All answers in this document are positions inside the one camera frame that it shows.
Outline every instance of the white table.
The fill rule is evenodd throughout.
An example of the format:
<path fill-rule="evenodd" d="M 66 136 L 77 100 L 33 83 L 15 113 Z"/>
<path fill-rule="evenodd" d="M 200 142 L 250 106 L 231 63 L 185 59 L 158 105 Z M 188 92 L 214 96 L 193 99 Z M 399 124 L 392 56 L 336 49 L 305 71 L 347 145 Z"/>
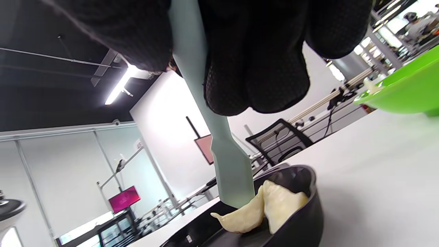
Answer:
<path fill-rule="evenodd" d="M 439 246 L 439 118 L 376 111 L 288 159 L 317 172 L 321 247 Z M 131 247 L 158 247 L 215 199 Z"/>

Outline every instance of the black pan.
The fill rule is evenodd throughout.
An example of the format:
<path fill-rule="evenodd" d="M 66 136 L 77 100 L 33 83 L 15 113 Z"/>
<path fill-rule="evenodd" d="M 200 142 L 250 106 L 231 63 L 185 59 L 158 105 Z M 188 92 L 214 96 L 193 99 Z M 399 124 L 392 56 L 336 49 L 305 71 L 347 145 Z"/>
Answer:
<path fill-rule="evenodd" d="M 225 215 L 236 210 L 218 202 L 169 238 L 161 247 L 318 247 L 323 233 L 323 211 L 316 188 L 316 174 L 306 165 L 274 168 L 255 180 L 255 190 L 271 180 L 309 200 L 271 235 L 268 221 L 248 233 L 227 232 L 210 213 Z"/>

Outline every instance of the monitor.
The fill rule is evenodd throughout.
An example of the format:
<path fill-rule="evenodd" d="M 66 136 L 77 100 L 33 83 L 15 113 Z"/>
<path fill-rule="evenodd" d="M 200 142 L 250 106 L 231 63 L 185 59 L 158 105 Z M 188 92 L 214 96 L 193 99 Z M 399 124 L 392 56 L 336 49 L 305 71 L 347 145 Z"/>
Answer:
<path fill-rule="evenodd" d="M 213 164 L 213 155 L 212 155 L 212 151 L 210 150 L 210 146 L 212 145 L 212 135 L 210 134 L 210 135 L 195 139 L 195 143 L 197 144 L 201 153 L 206 158 L 207 163 L 209 163 L 209 165 Z"/>
<path fill-rule="evenodd" d="M 113 213 L 116 214 L 138 202 L 139 200 L 139 194 L 137 193 L 136 188 L 132 186 L 113 196 L 108 201 L 113 208 Z"/>

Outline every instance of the dough in bowl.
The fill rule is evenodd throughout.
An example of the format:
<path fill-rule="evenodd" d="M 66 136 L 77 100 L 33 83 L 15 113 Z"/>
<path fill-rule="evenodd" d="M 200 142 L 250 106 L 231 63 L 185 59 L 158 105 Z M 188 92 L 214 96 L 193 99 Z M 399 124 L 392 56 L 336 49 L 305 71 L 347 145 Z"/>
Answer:
<path fill-rule="evenodd" d="M 266 180 L 262 187 L 265 215 L 270 226 L 270 233 L 274 234 L 293 213 L 308 202 L 308 198 L 303 192 L 295 194 L 270 180 Z"/>
<path fill-rule="evenodd" d="M 261 225 L 264 218 L 263 189 L 259 187 L 258 194 L 242 208 L 225 216 L 217 213 L 210 215 L 217 218 L 226 231 L 234 233 L 250 232 Z"/>

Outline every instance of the green bowl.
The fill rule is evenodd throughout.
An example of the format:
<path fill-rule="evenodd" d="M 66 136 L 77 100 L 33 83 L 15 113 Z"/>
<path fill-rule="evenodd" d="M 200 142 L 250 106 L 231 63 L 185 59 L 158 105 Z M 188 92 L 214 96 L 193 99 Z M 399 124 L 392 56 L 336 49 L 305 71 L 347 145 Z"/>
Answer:
<path fill-rule="evenodd" d="M 376 85 L 383 89 L 374 94 L 368 90 L 354 103 L 391 113 L 439 116 L 439 46 Z"/>

